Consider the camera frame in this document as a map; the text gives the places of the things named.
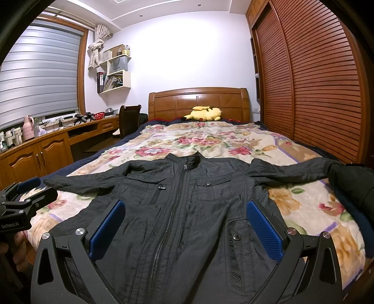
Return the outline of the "person left hand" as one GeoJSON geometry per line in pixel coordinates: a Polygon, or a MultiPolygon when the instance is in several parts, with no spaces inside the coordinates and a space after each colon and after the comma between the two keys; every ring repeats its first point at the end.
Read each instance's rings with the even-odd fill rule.
{"type": "Polygon", "coordinates": [[[23,232],[17,232],[14,236],[13,262],[19,272],[25,272],[29,267],[27,259],[26,238],[23,232]]]}

